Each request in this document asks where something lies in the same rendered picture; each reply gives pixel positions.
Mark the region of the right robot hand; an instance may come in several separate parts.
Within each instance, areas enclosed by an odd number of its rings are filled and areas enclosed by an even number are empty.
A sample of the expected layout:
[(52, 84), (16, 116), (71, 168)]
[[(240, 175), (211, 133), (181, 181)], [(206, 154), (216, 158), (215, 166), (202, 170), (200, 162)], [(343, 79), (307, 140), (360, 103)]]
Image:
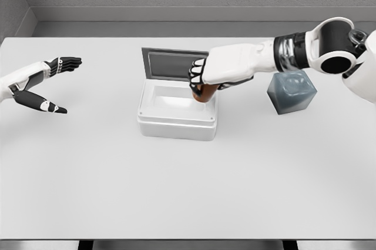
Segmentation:
[(189, 86), (219, 85), (217, 90), (253, 79), (256, 61), (255, 44), (234, 44), (211, 49), (204, 59), (196, 60), (189, 69)]

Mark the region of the grey translucent cube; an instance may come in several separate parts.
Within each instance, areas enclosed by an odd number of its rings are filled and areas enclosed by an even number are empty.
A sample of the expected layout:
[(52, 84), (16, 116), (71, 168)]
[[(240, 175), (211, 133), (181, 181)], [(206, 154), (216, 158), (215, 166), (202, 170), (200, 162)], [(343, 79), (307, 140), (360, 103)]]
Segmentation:
[(275, 73), (267, 89), (279, 115), (306, 109), (316, 93), (314, 84), (302, 70)]

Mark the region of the white open-lid box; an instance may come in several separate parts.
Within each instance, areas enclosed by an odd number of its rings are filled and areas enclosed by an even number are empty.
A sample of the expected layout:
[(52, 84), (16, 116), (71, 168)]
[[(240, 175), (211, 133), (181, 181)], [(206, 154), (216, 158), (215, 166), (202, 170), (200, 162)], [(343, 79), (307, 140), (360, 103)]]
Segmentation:
[(206, 51), (142, 48), (146, 80), (137, 113), (144, 136), (211, 141), (217, 128), (218, 94), (194, 99), (188, 71)]

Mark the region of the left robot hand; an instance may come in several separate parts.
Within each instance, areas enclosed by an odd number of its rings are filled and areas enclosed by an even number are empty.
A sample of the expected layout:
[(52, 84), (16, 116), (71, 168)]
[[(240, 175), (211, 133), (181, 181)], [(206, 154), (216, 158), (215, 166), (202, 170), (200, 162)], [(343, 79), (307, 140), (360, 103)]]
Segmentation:
[(9, 87), (12, 99), (20, 105), (37, 111), (67, 114), (67, 109), (55, 105), (46, 98), (31, 92), (30, 89), (57, 74), (72, 72), (81, 64), (81, 58), (59, 56), (54, 59), (28, 65), (29, 79), (26, 84), (24, 86), (14, 84)]

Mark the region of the brown cup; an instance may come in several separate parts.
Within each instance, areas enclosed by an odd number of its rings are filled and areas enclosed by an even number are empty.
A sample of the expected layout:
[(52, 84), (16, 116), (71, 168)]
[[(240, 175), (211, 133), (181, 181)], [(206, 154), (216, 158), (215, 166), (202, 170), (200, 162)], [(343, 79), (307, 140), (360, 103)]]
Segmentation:
[(209, 85), (209, 84), (190, 84), (192, 89), (193, 98), (201, 103), (206, 103), (211, 100), (214, 93), (217, 91), (219, 85)]

